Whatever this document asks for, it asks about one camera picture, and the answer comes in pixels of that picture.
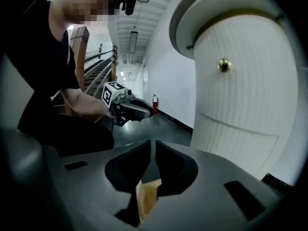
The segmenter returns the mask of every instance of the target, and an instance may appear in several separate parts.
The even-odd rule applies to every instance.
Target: black pants
[[[104,151],[114,146],[107,128],[80,117],[45,115],[36,120],[23,116],[18,128],[41,144],[55,147],[59,156]]]

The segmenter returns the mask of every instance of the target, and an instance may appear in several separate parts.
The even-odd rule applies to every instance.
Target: fire extinguisher
[[[153,94],[153,109],[154,113],[158,113],[158,98]]]

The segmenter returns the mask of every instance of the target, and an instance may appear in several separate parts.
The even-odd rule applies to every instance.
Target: rectangular opening
[[[88,165],[86,161],[79,161],[71,164],[65,164],[64,167],[66,168],[67,171],[70,171],[79,167],[84,167],[86,165]]]
[[[265,207],[240,182],[231,181],[225,183],[224,186],[248,221],[265,211]]]

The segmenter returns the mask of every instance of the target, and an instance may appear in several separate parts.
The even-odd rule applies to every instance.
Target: white cube
[[[116,99],[119,94],[125,93],[125,89],[128,88],[118,82],[106,82],[102,93],[102,100],[110,108],[111,101]]]

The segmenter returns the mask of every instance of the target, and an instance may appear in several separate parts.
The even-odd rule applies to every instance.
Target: person
[[[95,15],[113,14],[119,0],[14,1],[18,1],[15,7],[2,14],[10,22],[2,50],[34,90],[19,130],[55,147],[59,156],[112,149],[114,139],[107,128],[81,117],[53,115],[50,97],[60,90],[78,114],[114,118],[102,100],[79,88],[66,29],[93,20]],[[16,42],[22,45],[19,50]]]

